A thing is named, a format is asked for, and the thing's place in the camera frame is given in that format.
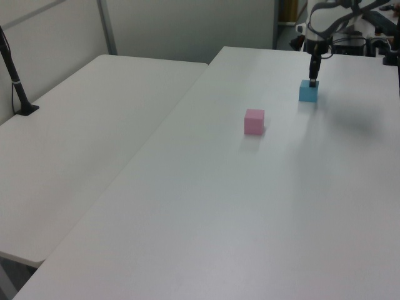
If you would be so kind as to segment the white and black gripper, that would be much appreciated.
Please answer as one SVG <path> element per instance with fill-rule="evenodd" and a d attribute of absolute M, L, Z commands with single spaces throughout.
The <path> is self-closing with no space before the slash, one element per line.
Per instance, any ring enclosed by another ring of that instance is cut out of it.
<path fill-rule="evenodd" d="M 306 30 L 305 50 L 311 54 L 309 66 L 309 87 L 315 88 L 321 68 L 322 55 L 328 53 L 332 43 L 332 36 L 320 36 L 310 29 Z"/>

